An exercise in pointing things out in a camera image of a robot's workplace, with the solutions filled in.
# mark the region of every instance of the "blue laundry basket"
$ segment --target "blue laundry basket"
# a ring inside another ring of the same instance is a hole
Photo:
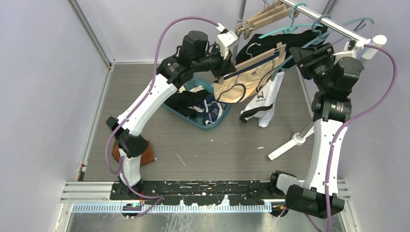
[[[200,77],[199,75],[194,74],[193,78],[190,81],[187,81],[184,84],[184,87],[187,91],[189,91],[192,88],[198,87],[198,86],[202,86],[204,87],[204,89],[206,89],[209,93],[213,94],[214,93],[214,83],[212,83],[211,81],[208,81],[202,77]],[[214,127],[217,127],[225,118],[226,115],[228,114],[229,110],[231,109],[231,105],[230,104],[223,104],[221,103],[223,112],[222,115],[220,116],[220,118],[209,125],[204,125],[202,123],[202,119],[204,118],[200,113],[197,114],[196,118],[187,118],[185,116],[183,116],[182,114],[178,113],[177,111],[173,110],[171,107],[167,106],[166,104],[162,104],[162,106],[166,109],[168,109],[169,111],[171,111],[172,113],[174,113],[175,115],[179,116],[180,118],[182,118],[183,120],[193,124],[194,126],[201,128],[203,130],[209,130],[212,129]]]

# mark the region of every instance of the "metal floor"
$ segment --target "metal floor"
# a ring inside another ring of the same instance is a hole
[[[95,133],[84,180],[116,180],[109,173],[104,147],[110,134],[105,125],[109,116],[117,117],[141,94],[149,83],[152,64],[116,65]],[[212,80],[208,73],[201,76]],[[310,120],[302,86],[295,70],[285,74],[275,115],[267,128],[253,118],[247,124],[239,120],[248,101],[234,104],[225,120],[216,128],[201,130],[160,107],[147,122],[142,135],[152,143],[157,160],[141,167],[145,180],[222,180],[269,179],[281,170],[304,179],[308,173],[313,136],[275,161],[267,155],[303,129]],[[118,165],[111,156],[113,167]]]
[[[326,230],[326,220],[312,218]],[[332,216],[332,231],[346,232],[340,214]],[[121,214],[73,214],[67,232],[316,232],[304,214],[289,211],[279,220],[269,213],[147,214],[125,220]]]

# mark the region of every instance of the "small white scrap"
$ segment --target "small white scrap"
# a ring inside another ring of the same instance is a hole
[[[184,163],[184,161],[181,159],[181,157],[177,154],[177,153],[175,153],[176,154],[176,156],[178,156],[178,158],[182,161],[182,164],[184,165],[184,167],[185,167],[185,163]]]

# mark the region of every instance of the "wooden hanger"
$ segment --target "wooden hanger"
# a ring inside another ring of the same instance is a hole
[[[251,65],[254,65],[254,64],[256,64],[256,63],[258,63],[258,62],[260,62],[260,61],[262,61],[266,58],[269,58],[269,57],[273,56],[276,52],[279,52],[279,55],[278,55],[278,57],[276,57],[274,59],[283,61],[283,60],[285,60],[285,55],[286,55],[285,48],[286,48],[286,44],[282,44],[282,42],[279,42],[279,43],[276,44],[276,48],[272,48],[272,49],[270,49],[270,50],[268,50],[268,51],[266,51],[266,52],[264,52],[264,53],[262,53],[262,54],[260,54],[256,57],[254,57],[254,58],[248,59],[248,60],[246,60],[246,61],[244,61],[240,64],[235,65],[235,68],[236,68],[235,73],[239,72],[239,71],[241,71],[241,70],[243,70],[243,69],[245,69],[245,68],[247,68]],[[224,81],[224,77],[221,77],[221,78],[218,79],[218,83],[220,85],[223,84],[223,81]]]
[[[267,25],[288,16],[290,10],[291,7],[288,7],[284,3],[276,0],[272,5],[258,12],[257,14],[249,18],[245,23],[237,24],[236,34],[239,37],[243,33],[244,39],[247,39],[254,30],[266,27]],[[295,9],[293,11],[293,16],[297,17],[298,15],[299,11]]]
[[[282,58],[282,57],[285,56],[285,48],[286,48],[286,44],[282,44],[281,42],[279,42],[279,43],[276,44],[276,48],[272,48],[272,49],[270,49],[270,50],[268,50],[268,51],[266,51],[266,52],[264,52],[264,53],[262,53],[262,54],[260,54],[256,57],[254,57],[254,58],[248,59],[248,60],[236,65],[235,66],[235,68],[236,68],[235,72],[241,71],[242,69],[245,69],[245,68],[247,68],[251,65],[254,65],[254,64],[266,59],[266,58],[269,58],[269,57],[273,56],[276,52],[279,52],[278,57]]]

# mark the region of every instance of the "clothes pile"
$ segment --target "clothes pile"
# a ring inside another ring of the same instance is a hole
[[[187,118],[202,118],[204,125],[214,123],[223,113],[221,103],[217,102],[214,95],[202,86],[189,91],[181,87],[165,101],[165,104]]]

